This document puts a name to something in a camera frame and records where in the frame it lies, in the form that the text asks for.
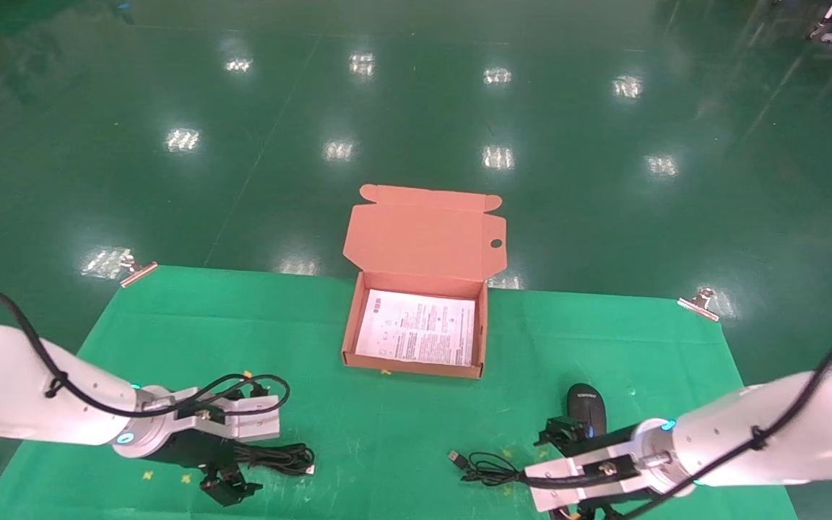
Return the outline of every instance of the green mat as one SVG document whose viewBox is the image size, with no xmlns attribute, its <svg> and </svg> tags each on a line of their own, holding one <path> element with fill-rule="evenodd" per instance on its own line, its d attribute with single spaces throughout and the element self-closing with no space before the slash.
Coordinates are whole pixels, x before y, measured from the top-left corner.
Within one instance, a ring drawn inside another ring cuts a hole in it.
<svg viewBox="0 0 832 520">
<path fill-rule="evenodd" d="M 462 483 L 446 454 L 495 451 L 520 467 L 556 457 L 532 441 L 575 382 L 604 394 L 610 428 L 677 417 L 742 385 L 720 326 L 673 300 L 518 290 L 491 290 L 481 381 L 346 368 L 352 286 L 162 266 L 118 291 L 80 351 L 171 389 L 244 370 L 284 376 L 293 391 L 277 443 L 314 448 L 313 476 L 248 471 L 264 489 L 222 509 L 198 490 L 198 471 L 26 442 L 0 479 L 0 518 L 540 520 L 527 488 Z M 782 487 L 700 487 L 647 517 L 795 515 Z"/>
</svg>

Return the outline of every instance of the open cardboard box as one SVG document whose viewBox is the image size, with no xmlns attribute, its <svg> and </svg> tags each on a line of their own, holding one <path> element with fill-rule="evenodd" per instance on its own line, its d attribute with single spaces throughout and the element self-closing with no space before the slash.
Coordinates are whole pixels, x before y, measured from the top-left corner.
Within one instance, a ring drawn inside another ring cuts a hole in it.
<svg viewBox="0 0 832 520">
<path fill-rule="evenodd" d="M 506 220 L 486 214 L 503 203 L 496 195 L 365 184 L 374 204 L 352 208 L 343 254 L 357 276 L 342 342 L 348 366 L 479 379 L 488 335 L 486 279 L 506 268 Z M 462 298 L 476 302 L 472 365 L 384 359 L 355 352 L 369 290 Z"/>
</svg>

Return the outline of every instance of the green epoxy floor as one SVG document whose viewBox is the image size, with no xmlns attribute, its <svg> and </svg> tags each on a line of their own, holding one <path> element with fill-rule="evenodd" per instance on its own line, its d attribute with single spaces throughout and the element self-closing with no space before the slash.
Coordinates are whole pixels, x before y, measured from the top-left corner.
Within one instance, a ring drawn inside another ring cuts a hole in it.
<svg viewBox="0 0 832 520">
<path fill-rule="evenodd" d="M 79 275 L 97 246 L 351 277 L 360 184 L 481 191 L 509 223 L 499 285 L 708 285 L 748 383 L 811 368 L 832 345 L 832 45 L 802 36 L 825 7 L 0 0 L 0 290 L 75 350 L 116 290 Z M 168 150 L 176 128 L 194 150 Z M 789 493 L 832 517 L 831 483 Z"/>
</svg>

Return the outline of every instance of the box lid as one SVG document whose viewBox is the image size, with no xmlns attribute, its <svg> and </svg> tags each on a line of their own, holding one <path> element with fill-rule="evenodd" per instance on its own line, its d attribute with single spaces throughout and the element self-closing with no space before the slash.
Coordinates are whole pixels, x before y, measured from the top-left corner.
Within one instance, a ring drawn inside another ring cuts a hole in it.
<svg viewBox="0 0 832 520">
<path fill-rule="evenodd" d="M 363 271 L 486 280 L 506 268 L 496 195 L 365 184 L 343 254 Z"/>
</svg>

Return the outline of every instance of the printed paper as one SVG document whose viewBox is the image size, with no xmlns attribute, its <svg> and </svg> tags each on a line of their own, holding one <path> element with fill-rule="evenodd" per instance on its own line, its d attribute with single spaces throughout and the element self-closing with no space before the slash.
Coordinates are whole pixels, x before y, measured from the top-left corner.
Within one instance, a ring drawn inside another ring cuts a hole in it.
<svg viewBox="0 0 832 520">
<path fill-rule="evenodd" d="M 372 358 L 470 366 L 473 300 L 370 290 L 356 353 Z"/>
</svg>

